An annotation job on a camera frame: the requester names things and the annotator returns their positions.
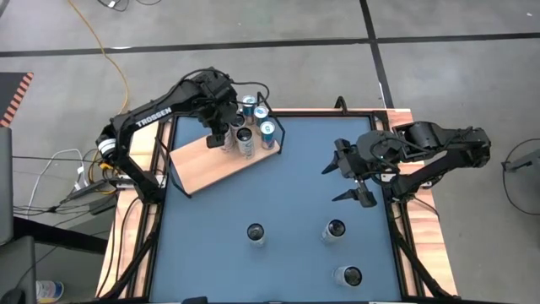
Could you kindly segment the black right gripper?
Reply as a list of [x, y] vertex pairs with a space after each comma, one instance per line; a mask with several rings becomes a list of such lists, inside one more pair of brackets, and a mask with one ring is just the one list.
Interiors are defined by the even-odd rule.
[[354, 179], [358, 188], [349, 189], [345, 193], [337, 195], [332, 201], [352, 199], [358, 201], [364, 208], [375, 207], [377, 205], [375, 196], [371, 191], [367, 191], [368, 188], [365, 186], [365, 179], [370, 177], [370, 168], [359, 155], [357, 146], [343, 138], [337, 139], [335, 146], [337, 153], [333, 154], [330, 164], [321, 173], [327, 174], [340, 169], [342, 176]]

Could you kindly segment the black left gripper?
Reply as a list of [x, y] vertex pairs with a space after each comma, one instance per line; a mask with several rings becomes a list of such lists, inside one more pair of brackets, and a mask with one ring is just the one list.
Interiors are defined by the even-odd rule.
[[[224, 125], [235, 119], [237, 111], [235, 101], [210, 101], [197, 110], [197, 119], [205, 128], [210, 128], [212, 133], [223, 133]], [[206, 144], [209, 149], [221, 147], [224, 145], [224, 135], [208, 135]]]

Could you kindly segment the white Celsius can black lid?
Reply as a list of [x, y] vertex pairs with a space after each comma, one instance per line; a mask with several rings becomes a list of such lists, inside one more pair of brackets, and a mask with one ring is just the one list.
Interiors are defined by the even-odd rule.
[[332, 277], [338, 285], [357, 287], [361, 284], [363, 275], [356, 266], [337, 267], [332, 272]]

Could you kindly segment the white Celsius can blue band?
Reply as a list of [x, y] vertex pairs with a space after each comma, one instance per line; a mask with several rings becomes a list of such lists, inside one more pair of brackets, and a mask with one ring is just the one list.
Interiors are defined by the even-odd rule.
[[252, 223], [246, 229], [249, 242], [254, 247], [263, 247], [265, 244], [265, 230], [259, 223]]

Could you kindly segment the blue table mat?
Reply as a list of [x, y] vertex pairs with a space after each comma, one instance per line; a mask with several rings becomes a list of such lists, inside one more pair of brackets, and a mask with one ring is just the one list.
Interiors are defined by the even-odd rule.
[[[334, 141], [355, 141], [365, 119], [285, 117], [283, 151], [210, 187], [184, 196], [168, 186], [150, 292], [153, 302], [205, 296], [211, 302], [395, 301], [396, 262], [383, 203], [364, 208], [333, 202], [353, 187], [338, 171], [321, 172]], [[346, 226], [334, 243], [321, 240], [330, 220]], [[247, 227], [259, 223], [265, 244], [254, 247]], [[357, 287], [332, 272], [356, 266]]]

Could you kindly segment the black power adapter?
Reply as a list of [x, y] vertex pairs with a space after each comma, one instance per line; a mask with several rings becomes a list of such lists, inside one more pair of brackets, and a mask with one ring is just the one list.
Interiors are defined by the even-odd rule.
[[111, 194], [103, 198], [99, 198], [89, 204], [89, 212], [92, 215], [98, 215], [106, 212], [109, 209], [114, 209], [117, 203], [117, 195]]

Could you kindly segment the black metal beam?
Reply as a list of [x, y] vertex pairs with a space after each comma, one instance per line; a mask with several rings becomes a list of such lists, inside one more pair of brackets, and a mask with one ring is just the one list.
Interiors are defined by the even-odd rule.
[[33, 220], [13, 218], [13, 238], [30, 236], [35, 242], [80, 252], [104, 255], [108, 241], [97, 236], [65, 230]]

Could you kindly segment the grey stand round base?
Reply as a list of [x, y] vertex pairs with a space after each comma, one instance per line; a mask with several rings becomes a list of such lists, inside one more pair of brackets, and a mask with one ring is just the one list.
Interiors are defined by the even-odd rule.
[[529, 152], [515, 160], [511, 160], [511, 156], [516, 152], [521, 146], [531, 143], [531, 142], [540, 142], [540, 138], [528, 138], [520, 143], [516, 144], [506, 155], [505, 159], [500, 163], [501, 164], [501, 178], [502, 178], [502, 187], [507, 198], [507, 201], [516, 209], [519, 207], [512, 200], [510, 193], [508, 191], [506, 183], [506, 174], [511, 172], [516, 172], [523, 167], [534, 166], [540, 170], [540, 149], [535, 149], [532, 152]]

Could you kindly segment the black mat orange striped edge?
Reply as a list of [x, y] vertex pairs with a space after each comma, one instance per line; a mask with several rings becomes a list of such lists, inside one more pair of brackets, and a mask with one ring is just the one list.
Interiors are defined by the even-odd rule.
[[0, 128], [8, 128], [34, 78], [32, 72], [0, 72]]

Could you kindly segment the grey monitor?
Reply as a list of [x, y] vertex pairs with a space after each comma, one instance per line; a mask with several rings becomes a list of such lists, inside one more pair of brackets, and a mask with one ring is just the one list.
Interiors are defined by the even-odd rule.
[[0, 245], [14, 234], [13, 147], [12, 130], [0, 127]]

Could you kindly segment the wooden shelf black metal frame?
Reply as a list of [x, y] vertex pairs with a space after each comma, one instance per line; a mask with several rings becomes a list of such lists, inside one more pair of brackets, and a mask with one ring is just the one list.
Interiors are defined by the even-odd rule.
[[170, 152], [170, 158], [175, 172], [179, 177], [181, 188], [186, 193], [193, 195], [228, 176], [282, 152], [285, 139], [283, 124], [279, 121], [277, 113], [273, 111], [262, 93], [258, 93], [254, 97], [257, 98], [257, 106], [265, 106], [269, 110], [268, 121], [275, 125], [275, 144], [273, 148], [264, 149], [262, 147], [261, 132], [256, 125], [255, 119], [253, 125], [246, 124], [245, 126], [253, 134], [255, 154], [251, 159], [246, 159], [240, 153], [236, 141], [236, 132], [238, 129], [233, 130], [232, 128], [235, 147], [229, 153], [225, 153], [220, 147], [209, 149], [204, 137], [174, 149]]

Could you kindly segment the black table frame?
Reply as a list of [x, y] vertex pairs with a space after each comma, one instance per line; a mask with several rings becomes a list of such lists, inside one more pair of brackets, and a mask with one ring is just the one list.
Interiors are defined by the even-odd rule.
[[[275, 111], [278, 119], [365, 119], [372, 128], [391, 128], [410, 123], [413, 114], [409, 109], [352, 109], [343, 112], [338, 108], [280, 108]], [[145, 169], [157, 171], [168, 168], [169, 162], [162, 154], [172, 146], [176, 122], [153, 122], [135, 132], [130, 155]], [[399, 209], [397, 226], [410, 249], [434, 280], [451, 294], [457, 292], [447, 255], [440, 222], [429, 215], [425, 208], [416, 206]], [[134, 190], [120, 192], [115, 222], [105, 251], [105, 261], [94, 304], [137, 304], [149, 299], [154, 279], [156, 254], [161, 237], [163, 207], [141, 203]]]

